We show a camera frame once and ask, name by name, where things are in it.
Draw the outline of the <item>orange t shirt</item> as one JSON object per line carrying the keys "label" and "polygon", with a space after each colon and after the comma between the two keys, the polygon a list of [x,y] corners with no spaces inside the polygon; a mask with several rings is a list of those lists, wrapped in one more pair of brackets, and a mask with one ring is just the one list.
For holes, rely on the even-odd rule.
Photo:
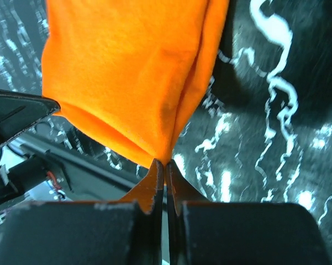
{"label": "orange t shirt", "polygon": [[42,93],[90,138],[166,165],[205,95],[228,1],[47,1]]}

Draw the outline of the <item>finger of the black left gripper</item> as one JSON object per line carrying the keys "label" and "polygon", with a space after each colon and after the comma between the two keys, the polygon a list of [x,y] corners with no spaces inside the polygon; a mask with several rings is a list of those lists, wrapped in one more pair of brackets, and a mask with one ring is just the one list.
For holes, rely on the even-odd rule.
{"label": "finger of the black left gripper", "polygon": [[58,111],[53,99],[0,89],[0,148]]}

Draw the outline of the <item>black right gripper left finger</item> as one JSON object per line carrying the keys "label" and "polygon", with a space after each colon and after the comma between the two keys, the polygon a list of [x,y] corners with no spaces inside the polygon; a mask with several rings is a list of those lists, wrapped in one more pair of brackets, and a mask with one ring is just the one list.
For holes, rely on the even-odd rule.
{"label": "black right gripper left finger", "polygon": [[164,167],[109,202],[27,202],[0,226],[0,264],[161,264]]}

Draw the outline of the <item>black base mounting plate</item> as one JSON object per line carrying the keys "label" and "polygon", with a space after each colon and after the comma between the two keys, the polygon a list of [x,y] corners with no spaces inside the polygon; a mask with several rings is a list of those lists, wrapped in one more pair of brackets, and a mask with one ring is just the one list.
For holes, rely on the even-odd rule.
{"label": "black base mounting plate", "polygon": [[42,158],[72,200],[118,200],[139,182],[126,171],[42,137],[24,135],[12,144]]}

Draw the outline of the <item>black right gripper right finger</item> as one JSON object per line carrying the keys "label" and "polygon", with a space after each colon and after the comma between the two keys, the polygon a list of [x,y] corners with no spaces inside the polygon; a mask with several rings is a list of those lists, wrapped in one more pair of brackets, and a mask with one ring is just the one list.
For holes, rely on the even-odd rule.
{"label": "black right gripper right finger", "polygon": [[165,169],[171,264],[331,264],[312,215],[293,203],[211,202]]}

